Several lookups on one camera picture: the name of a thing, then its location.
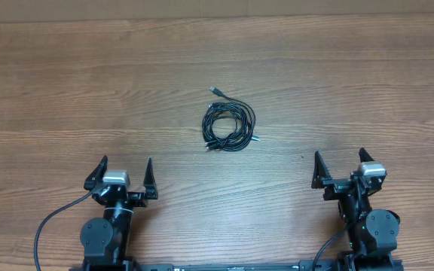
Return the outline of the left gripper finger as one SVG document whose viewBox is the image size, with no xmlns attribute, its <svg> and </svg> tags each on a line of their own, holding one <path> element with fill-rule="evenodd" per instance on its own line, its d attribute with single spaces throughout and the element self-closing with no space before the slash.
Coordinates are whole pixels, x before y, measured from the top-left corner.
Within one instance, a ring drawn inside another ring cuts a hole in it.
<svg viewBox="0 0 434 271">
<path fill-rule="evenodd" d="M 106 155 L 100 160 L 98 166 L 87 176 L 84 181 L 85 190 L 93 190 L 102 181 L 108 168 L 108 157 Z"/>
<path fill-rule="evenodd" d="M 145 177 L 143 181 L 145 188 L 146 199 L 158 199 L 157 185 L 154 179 L 152 158 L 148 158 L 148 163 L 145 170 Z"/>
</svg>

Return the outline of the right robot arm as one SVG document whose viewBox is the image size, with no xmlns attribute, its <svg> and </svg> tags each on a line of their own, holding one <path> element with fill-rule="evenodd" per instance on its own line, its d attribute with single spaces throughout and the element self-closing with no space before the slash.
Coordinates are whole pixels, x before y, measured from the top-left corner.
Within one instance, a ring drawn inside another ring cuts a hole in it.
<svg viewBox="0 0 434 271">
<path fill-rule="evenodd" d="M 364 148 L 359 149 L 360 164 L 349 178 L 334 179 L 319 151 L 315 152 L 311 187 L 323 189 L 325 201 L 336 200 L 344 229 L 331 237 L 316 253 L 312 270 L 403 270 L 394 260 L 400 217 L 390 210 L 373 209 L 369 197 L 381 190 L 387 176 L 383 164 Z M 350 250 L 335 260 L 321 260 L 325 249 L 339 236 L 347 234 Z"/>
</svg>

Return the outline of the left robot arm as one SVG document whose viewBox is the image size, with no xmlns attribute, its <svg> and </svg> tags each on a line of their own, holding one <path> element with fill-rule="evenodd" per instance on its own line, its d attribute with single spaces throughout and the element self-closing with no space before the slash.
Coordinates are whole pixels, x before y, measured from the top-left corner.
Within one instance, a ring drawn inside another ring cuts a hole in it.
<svg viewBox="0 0 434 271">
<path fill-rule="evenodd" d="M 143 192 L 129 190 L 130 176 L 126 170 L 110 170 L 108 158 L 84 181 L 84 189 L 104 207 L 101 218 L 92 218 L 81 228 L 84 247 L 83 270 L 140 270 L 134 257 L 127 256 L 127 246 L 135 208 L 145 208 L 158 199 L 152 160 L 148 160 Z"/>
</svg>

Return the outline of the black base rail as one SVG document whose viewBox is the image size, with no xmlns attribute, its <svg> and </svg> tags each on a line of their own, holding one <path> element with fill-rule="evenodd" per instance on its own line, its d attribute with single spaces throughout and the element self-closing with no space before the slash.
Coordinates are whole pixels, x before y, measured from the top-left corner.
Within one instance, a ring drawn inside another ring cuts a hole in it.
<svg viewBox="0 0 434 271">
<path fill-rule="evenodd" d="M 142 271 L 338 271 L 349 270 L 338 260 L 318 260 L 313 267 L 312 260 L 300 260 L 298 263 L 266 263 L 266 264 L 204 264 L 180 265 L 141 264 Z"/>
</svg>

